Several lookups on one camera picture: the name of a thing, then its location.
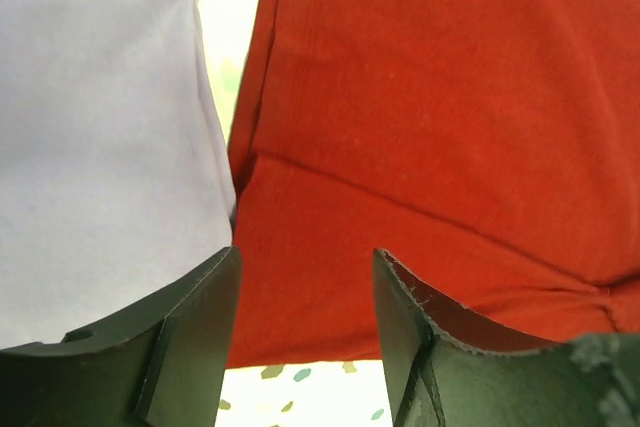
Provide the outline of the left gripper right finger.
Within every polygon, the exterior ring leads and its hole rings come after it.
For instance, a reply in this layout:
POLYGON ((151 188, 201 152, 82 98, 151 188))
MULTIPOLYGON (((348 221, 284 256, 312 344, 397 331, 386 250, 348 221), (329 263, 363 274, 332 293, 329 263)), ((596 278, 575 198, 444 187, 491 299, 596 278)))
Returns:
POLYGON ((373 253, 381 357, 395 426, 639 423, 639 336, 551 342, 508 328, 373 253))

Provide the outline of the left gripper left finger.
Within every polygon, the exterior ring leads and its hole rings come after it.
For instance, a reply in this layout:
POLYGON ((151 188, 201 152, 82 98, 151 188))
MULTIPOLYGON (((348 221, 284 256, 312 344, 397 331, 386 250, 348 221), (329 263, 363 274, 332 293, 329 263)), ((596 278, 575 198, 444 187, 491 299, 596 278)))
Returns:
POLYGON ((2 350, 2 425, 214 425, 241 276, 227 247, 59 343, 2 350))

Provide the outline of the red t shirt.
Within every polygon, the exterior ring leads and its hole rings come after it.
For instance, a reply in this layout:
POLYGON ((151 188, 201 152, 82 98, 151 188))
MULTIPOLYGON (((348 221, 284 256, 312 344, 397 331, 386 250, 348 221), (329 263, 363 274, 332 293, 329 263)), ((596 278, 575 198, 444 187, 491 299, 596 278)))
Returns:
POLYGON ((259 0, 229 364, 374 359, 371 255, 553 341, 639 327, 639 0, 259 0))

